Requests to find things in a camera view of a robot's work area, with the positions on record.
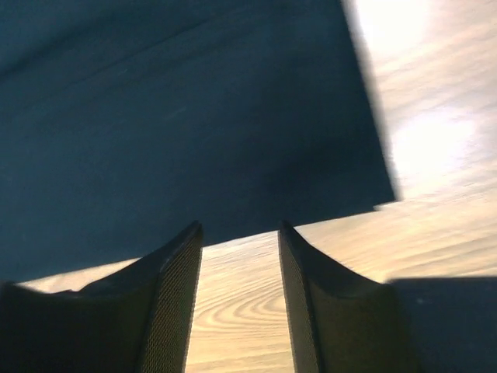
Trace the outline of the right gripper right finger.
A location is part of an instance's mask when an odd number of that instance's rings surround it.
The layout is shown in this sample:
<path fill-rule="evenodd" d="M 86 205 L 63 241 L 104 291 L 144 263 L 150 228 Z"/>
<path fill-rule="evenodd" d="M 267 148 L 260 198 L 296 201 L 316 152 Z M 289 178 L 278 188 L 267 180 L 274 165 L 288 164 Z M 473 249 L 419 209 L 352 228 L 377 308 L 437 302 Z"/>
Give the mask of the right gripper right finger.
<path fill-rule="evenodd" d="M 420 372 L 393 286 L 364 277 L 288 222 L 278 246 L 296 372 Z"/>

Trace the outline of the black t shirt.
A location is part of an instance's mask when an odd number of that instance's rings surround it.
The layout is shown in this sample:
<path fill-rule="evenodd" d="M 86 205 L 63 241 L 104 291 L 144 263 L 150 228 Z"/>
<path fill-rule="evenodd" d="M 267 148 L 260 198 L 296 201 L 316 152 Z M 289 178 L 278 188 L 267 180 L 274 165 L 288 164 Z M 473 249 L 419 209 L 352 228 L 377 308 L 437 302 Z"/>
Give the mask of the black t shirt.
<path fill-rule="evenodd" d="M 3 1 L 1 276 L 395 200 L 341 1 Z"/>

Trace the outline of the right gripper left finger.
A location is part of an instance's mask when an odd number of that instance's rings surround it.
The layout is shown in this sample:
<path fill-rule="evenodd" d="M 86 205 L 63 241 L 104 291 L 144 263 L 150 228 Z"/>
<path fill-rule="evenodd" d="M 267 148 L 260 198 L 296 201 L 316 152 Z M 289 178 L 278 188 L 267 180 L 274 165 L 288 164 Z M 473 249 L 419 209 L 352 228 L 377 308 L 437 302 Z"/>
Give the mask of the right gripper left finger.
<path fill-rule="evenodd" d="M 182 372 L 203 247 L 194 222 L 78 291 L 1 285 L 3 372 Z"/>

